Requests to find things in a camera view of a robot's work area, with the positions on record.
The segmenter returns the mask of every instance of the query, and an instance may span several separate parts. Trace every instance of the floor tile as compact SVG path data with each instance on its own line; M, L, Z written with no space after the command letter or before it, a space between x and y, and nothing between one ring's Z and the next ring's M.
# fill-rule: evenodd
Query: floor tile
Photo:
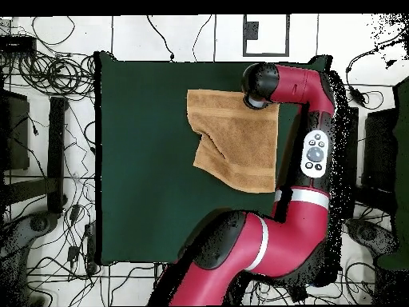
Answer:
M70 18L75 24L72 35L58 46L51 46L53 50L86 55L91 55L96 50L110 50L112 17L73 16ZM34 17L14 18L13 24L17 28L14 29L13 33L24 34L25 30L28 34L33 34L31 26L33 19ZM34 28L41 40L47 43L56 43L69 35L73 29L73 23L64 16L39 17L34 22ZM42 53L49 53L40 42L37 44L37 49Z
M195 62L193 45L211 14L153 15L151 23L165 38L175 62ZM214 15L201 30L194 53L197 61L213 60ZM144 15L122 15L113 19L113 54L122 61L168 61L170 53L160 35Z
M153 278L130 278L127 282L125 278L111 278L110 280L112 306L146 306L148 303L153 291Z
M271 20L275 19L275 14L265 16L270 17ZM316 32L317 14L291 14L287 58L243 57L243 14L218 14L216 16L216 61L308 62L316 55ZM269 33L274 38L275 32Z
M101 287L106 289L106 279L102 279L102 285L98 277L90 280L67 281L66 277L29 277L29 286L32 289L47 292L53 296L51 307L103 307L101 301ZM42 295L39 292L32 292L33 296ZM50 298L43 295L47 299L46 305L50 303Z
M349 62L358 55L375 48L399 32L401 27L383 26L384 34L374 27L372 14L320 14L318 54L330 54L334 58L332 69L339 72L346 83L345 70ZM395 85L409 75L409 61L402 44L387 47L379 53L362 57L354 63L348 75L351 84ZM398 61L387 68L388 59Z

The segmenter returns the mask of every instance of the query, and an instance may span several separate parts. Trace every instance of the folded towel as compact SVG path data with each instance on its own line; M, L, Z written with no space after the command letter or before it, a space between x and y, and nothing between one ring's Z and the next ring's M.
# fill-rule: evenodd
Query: folded towel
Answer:
M233 189L271 193L276 184L278 104L251 110L243 94L188 90L188 120L201 136L193 165Z

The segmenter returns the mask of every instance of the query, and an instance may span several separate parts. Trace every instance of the cable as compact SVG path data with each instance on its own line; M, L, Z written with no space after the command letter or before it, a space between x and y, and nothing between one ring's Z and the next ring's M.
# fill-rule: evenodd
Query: cable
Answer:
M59 44L65 42L65 41L67 41L67 40L69 39L69 37L71 37L71 35L73 35L73 32L74 32L74 30L75 30L75 23L73 22L73 20L72 20L69 16L66 16L66 17L67 17L67 18L71 21L71 23L73 24L73 29L69 32L69 34L68 34L68 36L67 36L66 38L62 39L60 42L55 42L55 43L45 42L44 40L41 40L41 39L38 37L38 34L37 34L37 32L36 32L36 30L35 30L35 28L34 28L34 23L35 23L35 21L38 19L38 17L34 17L33 21L31 22L31 28L33 29L34 35L36 36L36 38L38 39L38 41L41 42L44 46L56 46L56 45L59 45Z
M102 296L102 278L101 277L99 277L99 289L100 289L100 294L101 294L101 301L102 301L102 305L104 306L104 307L106 307L105 306L105 302L104 302L104 297Z
M111 292L111 302L110 303L108 302L109 307L111 307L113 305L113 292L115 292L117 289L120 289L128 281L129 277L131 276L132 272L135 269L154 269L154 266L152 266L152 267L133 267L130 270L130 272L128 273L128 275L126 276L126 279L118 287L116 287L115 289L112 290L112 292Z
M405 25L405 27L393 38L390 38L384 42L381 42L380 44L378 44L373 50L369 50L368 52L362 53L356 57L354 57L348 64L347 69L345 70L345 74L346 74L346 79L347 79L347 86L348 89L351 93L351 96L353 98L354 101L356 101L357 103L359 103L362 107L366 108L367 110L377 110L382 104L383 104L383 94L379 91L371 91L371 92L365 92L365 93L361 93L359 90L357 90L356 88L354 88L353 86L350 85L349 83L349 79L348 79L348 75L351 72L352 66L355 62L357 62L358 60L360 60L361 58L367 56L367 55L371 55L374 54L376 52L379 52L379 50L384 50L386 47L388 46L393 46L397 43L401 43L401 42L405 42L405 38L400 39L395 41L399 36L401 36L403 34L403 32L405 32L408 28L408 25ZM371 108L371 107L366 107L365 106L365 98L364 95L368 94L368 93L379 93L382 97L382 101L381 103L375 107L375 108Z
M193 44L192 52L193 52L193 57L195 58L195 62L197 62L196 55L195 55L195 45L196 45L197 39L199 38L199 35L201 35L201 30L203 30L203 27L206 26L206 24L210 21L210 19L212 18L212 16L213 16L213 14L210 14L210 17L208 17L207 21L206 21L206 22L202 25L202 27L199 29L199 33L197 34L195 43Z
M173 59L175 58L175 54L173 54L173 52L168 48L168 43L166 42L166 39L164 38L164 36L163 36L161 33L159 33L159 30L157 30L157 28L152 24L152 22L150 21L148 15L146 15L146 18L148 19L149 24L151 25L151 27L152 27L152 28L155 30L155 32L157 32L157 33L159 34L159 36L162 38L162 40L163 40L163 42L165 43L165 47L166 47L166 49L168 50L168 52L170 52L170 62L174 62Z
M345 281L347 282L347 291L348 291L348 294L349 294L349 296L351 297L351 299L355 302L355 304L356 305L358 305L359 303L358 303L358 301L356 301L356 299L352 296L352 293L351 293L351 287L349 286L349 283L348 283L348 271L349 271L349 269L351 268L351 267L353 267L353 266L355 266L355 265L363 265L363 266L366 266L366 267L368 267L369 269L372 269L374 272L375 272L375 269L372 267L372 266L370 266L369 264L367 264L366 262L360 262L360 261L358 261L358 262L354 262L354 263L352 263L352 264L350 264L346 269L345 269Z
M280 295L281 299L284 300L285 304L288 305L287 301L284 298L284 295L276 287L273 287L273 288Z
M95 145L95 142L90 141L87 136L86 136L86 130L88 127L90 127L92 124L95 123L95 120L93 122L90 122L85 128L84 128L84 138L86 139L87 142L89 142L90 144Z

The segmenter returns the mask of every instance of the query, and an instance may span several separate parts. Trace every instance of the black border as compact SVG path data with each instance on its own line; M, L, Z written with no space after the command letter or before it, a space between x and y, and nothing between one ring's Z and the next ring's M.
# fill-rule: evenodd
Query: black border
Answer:
M285 32L285 52L284 53L247 53L247 14L243 14L243 56L244 57L289 57L290 56L290 14L286 14L285 25L287 27Z

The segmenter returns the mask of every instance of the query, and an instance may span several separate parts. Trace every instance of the chair wheel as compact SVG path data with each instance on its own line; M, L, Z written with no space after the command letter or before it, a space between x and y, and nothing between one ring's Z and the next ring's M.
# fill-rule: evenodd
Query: chair wheel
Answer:
M30 299L30 307L44 307L46 299L43 296L32 297Z

